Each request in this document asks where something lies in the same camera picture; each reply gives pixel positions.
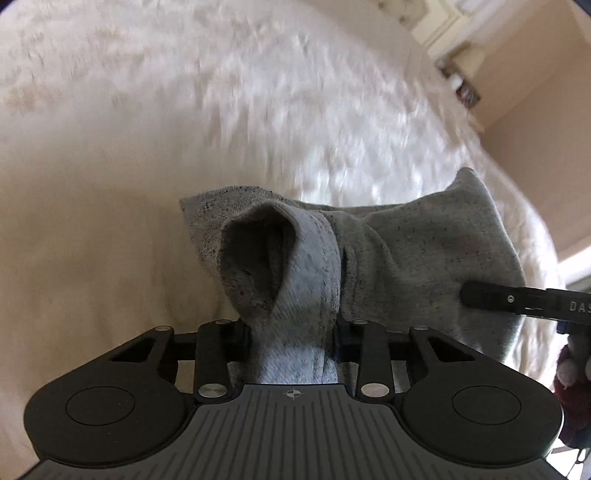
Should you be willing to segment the maroon sleeve forearm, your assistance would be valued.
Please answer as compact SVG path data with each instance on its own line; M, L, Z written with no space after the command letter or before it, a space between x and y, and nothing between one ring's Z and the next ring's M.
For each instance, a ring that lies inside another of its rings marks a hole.
M590 448L590 335L571 334L560 351L553 382L564 413L559 435L568 447Z

